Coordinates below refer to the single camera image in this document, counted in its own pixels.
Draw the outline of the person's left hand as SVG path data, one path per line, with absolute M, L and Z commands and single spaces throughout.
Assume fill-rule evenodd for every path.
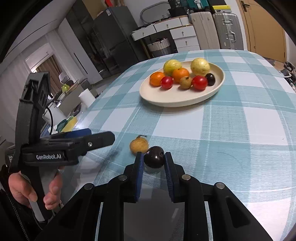
M 49 184 L 49 192 L 43 202 L 47 210 L 55 209 L 60 203 L 63 180 L 61 173 L 57 171 L 55 178 Z M 9 188 L 17 202 L 31 208 L 30 201 L 37 201 L 37 194 L 31 184 L 21 175 L 21 172 L 13 173 L 9 177 Z

